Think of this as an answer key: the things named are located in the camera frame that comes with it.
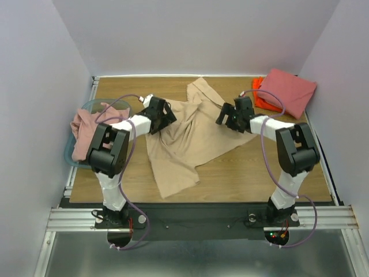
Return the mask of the beige t shirt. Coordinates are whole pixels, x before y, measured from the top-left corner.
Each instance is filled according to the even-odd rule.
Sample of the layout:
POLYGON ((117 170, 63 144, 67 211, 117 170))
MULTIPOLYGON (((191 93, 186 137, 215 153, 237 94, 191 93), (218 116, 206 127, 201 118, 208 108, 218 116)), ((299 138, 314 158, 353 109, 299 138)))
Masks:
POLYGON ((162 198, 197 185, 196 167, 255 137, 216 124, 225 101, 205 79, 188 84, 186 94, 185 102, 169 101, 176 121, 146 136, 148 158, 162 198))

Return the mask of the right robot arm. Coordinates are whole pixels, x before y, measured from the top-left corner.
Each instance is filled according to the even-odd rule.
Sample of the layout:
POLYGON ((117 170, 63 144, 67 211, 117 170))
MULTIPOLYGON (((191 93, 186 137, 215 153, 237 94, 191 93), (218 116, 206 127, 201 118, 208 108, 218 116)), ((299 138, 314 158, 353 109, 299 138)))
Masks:
POLYGON ((277 188, 270 200, 271 208, 265 211, 268 223, 278 225, 286 218, 285 209, 295 205, 302 182, 320 161, 320 154, 309 125, 305 122, 287 123, 263 114, 256 114, 249 97, 234 99, 234 105, 224 103, 218 125, 244 133, 258 134, 261 140, 276 142, 278 162, 281 167, 279 180, 272 181, 277 188))

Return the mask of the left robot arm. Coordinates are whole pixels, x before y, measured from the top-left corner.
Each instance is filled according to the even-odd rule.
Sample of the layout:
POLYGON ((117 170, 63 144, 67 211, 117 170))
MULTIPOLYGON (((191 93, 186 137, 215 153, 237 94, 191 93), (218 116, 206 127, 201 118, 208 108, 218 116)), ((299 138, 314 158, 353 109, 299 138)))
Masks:
POLYGON ((86 161, 96 174, 103 193, 103 207, 109 211, 108 220, 115 227, 128 222, 128 213, 123 210, 127 200, 123 196, 122 173, 132 157, 136 139, 146 134, 156 134, 176 121, 171 105, 162 98, 149 95, 140 97, 144 109, 121 119, 117 123, 99 120, 90 143, 86 161))

